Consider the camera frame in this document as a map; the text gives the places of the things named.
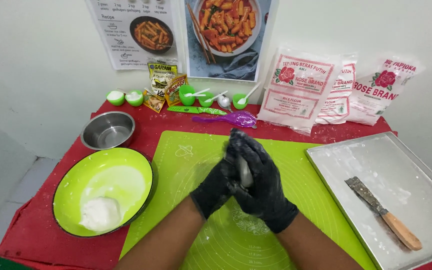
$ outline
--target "green knife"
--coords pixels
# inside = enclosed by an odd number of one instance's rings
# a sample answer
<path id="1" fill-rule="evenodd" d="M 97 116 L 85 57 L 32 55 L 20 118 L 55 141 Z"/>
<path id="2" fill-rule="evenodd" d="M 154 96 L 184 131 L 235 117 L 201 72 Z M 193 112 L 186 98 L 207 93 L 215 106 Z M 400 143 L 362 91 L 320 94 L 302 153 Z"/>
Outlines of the green knife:
<path id="1" fill-rule="evenodd" d="M 188 114 L 215 114 L 215 115 L 227 115 L 228 113 L 225 111 L 222 111 L 217 108 L 212 107 L 191 107 L 191 106 L 171 106 L 167 108 L 170 112 L 177 112 L 177 113 L 188 113 Z"/>

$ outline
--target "poster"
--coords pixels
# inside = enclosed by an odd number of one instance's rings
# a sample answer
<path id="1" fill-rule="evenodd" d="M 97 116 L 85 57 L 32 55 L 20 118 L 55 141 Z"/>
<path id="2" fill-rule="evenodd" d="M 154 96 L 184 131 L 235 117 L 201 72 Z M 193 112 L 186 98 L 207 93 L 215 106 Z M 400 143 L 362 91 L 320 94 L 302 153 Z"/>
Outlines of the poster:
<path id="1" fill-rule="evenodd" d="M 185 5 L 188 76 L 257 81 L 263 37 L 270 28 L 267 17 L 271 2 L 188 0 L 194 14 Z M 198 37 L 193 18 L 202 36 Z M 206 51 L 206 57 L 201 43 L 205 48 L 210 46 L 212 56 Z"/>
<path id="2" fill-rule="evenodd" d="M 86 0 L 113 68 L 147 69 L 148 59 L 177 59 L 173 0 Z"/>

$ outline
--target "purple spatula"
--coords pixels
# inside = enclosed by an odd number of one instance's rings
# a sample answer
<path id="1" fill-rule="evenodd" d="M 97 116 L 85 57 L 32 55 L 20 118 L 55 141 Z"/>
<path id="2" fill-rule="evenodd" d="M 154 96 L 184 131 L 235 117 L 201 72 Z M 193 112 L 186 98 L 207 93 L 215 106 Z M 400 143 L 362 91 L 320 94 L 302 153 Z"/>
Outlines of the purple spatula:
<path id="1" fill-rule="evenodd" d="M 237 125 L 240 127 L 252 127 L 257 128 L 256 125 L 256 117 L 251 114 L 250 112 L 247 112 L 245 110 L 240 110 L 237 112 L 233 112 L 230 114 L 218 116 L 216 118 L 203 118 L 199 116 L 193 116 L 191 118 L 195 122 L 199 123 L 213 123 L 216 121 L 224 121 L 231 123 L 233 125 Z"/>

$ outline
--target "lime green mixing bowl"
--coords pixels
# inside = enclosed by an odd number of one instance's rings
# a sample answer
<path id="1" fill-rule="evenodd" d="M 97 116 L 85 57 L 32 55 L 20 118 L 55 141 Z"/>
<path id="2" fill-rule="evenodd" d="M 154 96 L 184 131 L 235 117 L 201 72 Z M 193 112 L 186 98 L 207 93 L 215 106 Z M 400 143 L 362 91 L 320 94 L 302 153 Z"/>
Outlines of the lime green mixing bowl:
<path id="1" fill-rule="evenodd" d="M 147 205 L 152 187 L 153 169 L 142 154 L 128 148 L 99 151 L 83 158 L 59 182 L 53 215 L 73 236 L 101 236 L 134 221 Z M 122 219 L 115 228 L 92 231 L 79 224 L 83 205 L 98 197 L 118 201 Z"/>

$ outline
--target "black glove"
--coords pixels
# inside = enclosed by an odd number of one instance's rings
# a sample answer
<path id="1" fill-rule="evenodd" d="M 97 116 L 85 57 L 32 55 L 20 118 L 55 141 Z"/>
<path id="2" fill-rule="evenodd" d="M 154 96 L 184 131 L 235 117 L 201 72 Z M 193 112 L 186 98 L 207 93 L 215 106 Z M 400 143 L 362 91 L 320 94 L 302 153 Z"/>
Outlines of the black glove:
<path id="1" fill-rule="evenodd" d="M 204 219 L 207 220 L 231 198 L 231 189 L 237 181 L 235 160 L 234 149 L 226 146 L 225 157 L 214 166 L 199 187 L 191 192 L 191 199 Z"/>
<path id="2" fill-rule="evenodd" d="M 247 161 L 254 181 L 247 190 L 241 185 L 234 187 L 239 206 L 245 213 L 261 218 L 273 233 L 285 230 L 299 210 L 286 199 L 273 160 L 260 143 L 241 130 L 231 130 L 229 145 Z"/>

